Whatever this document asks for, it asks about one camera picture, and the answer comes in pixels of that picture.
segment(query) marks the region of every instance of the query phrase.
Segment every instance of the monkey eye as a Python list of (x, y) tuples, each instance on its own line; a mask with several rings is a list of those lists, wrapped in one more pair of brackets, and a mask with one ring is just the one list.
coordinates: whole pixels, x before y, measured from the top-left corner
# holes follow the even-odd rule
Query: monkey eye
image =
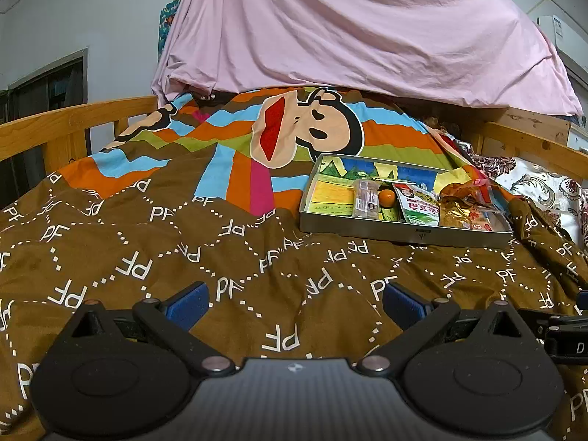
[(317, 121), (320, 121), (321, 119), (325, 118), (324, 114), (319, 113), (316, 109), (313, 109), (311, 111), (312, 117), (314, 117)]

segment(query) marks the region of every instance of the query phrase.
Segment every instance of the cardboard box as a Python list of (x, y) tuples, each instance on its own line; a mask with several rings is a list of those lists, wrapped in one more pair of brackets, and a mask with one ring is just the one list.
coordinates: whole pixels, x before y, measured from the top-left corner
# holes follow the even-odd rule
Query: cardboard box
[[(403, 222), (387, 222), (384, 220), (358, 219), (351, 217), (348, 204), (339, 204), (334, 201), (316, 202), (311, 200), (315, 189), (322, 191), (330, 190), (331, 185), (337, 185), (334, 192), (340, 191), (340, 195), (348, 197), (349, 190), (353, 191), (354, 172), (360, 172), (358, 168), (374, 167), (379, 171), (386, 171), (387, 166), (396, 167), (396, 178), (409, 179), (414, 183), (423, 183), (429, 188), (429, 179), (439, 173), (446, 171), (442, 169), (416, 166), (402, 162), (395, 162), (385, 159), (371, 159), (368, 157), (345, 156), (339, 154), (321, 154), (309, 176), (300, 205), (300, 229), (303, 232), (328, 232), (348, 237), (361, 237), (363, 239), (389, 240), (393, 242), (445, 245), (448, 247), (486, 247), (504, 248), (513, 238), (513, 233), (504, 215), (499, 213), (487, 213), (493, 232), (469, 229), (455, 229), (452, 227), (431, 227)], [(315, 197), (322, 196), (317, 192)], [(332, 214), (314, 212), (319, 206), (325, 206)]]

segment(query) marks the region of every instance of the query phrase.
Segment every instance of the red mouth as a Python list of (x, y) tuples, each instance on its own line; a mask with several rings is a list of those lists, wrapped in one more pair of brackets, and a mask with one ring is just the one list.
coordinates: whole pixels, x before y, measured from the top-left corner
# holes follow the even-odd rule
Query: red mouth
[(285, 107), (286, 100), (281, 97), (265, 110), (265, 129), (261, 133), (259, 143), (268, 161), (272, 160), (273, 153), (276, 150), (277, 137), (282, 127)]

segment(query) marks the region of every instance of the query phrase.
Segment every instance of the cartoon monkey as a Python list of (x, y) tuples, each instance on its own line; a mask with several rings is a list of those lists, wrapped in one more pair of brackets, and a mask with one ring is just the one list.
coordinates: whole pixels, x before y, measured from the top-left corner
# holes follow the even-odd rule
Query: cartoon monkey
[(356, 156), (363, 149), (363, 128), (341, 95), (316, 89), (306, 101), (296, 90), (267, 98), (252, 126), (251, 157), (267, 168), (292, 161), (296, 147), (308, 149), (313, 161), (321, 153)]

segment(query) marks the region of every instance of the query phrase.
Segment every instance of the pink sheet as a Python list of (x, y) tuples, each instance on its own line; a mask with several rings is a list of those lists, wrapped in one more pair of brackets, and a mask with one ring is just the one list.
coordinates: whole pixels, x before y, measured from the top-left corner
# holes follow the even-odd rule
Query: pink sheet
[(182, 0), (152, 89), (305, 85), (581, 114), (553, 45), (510, 0)]

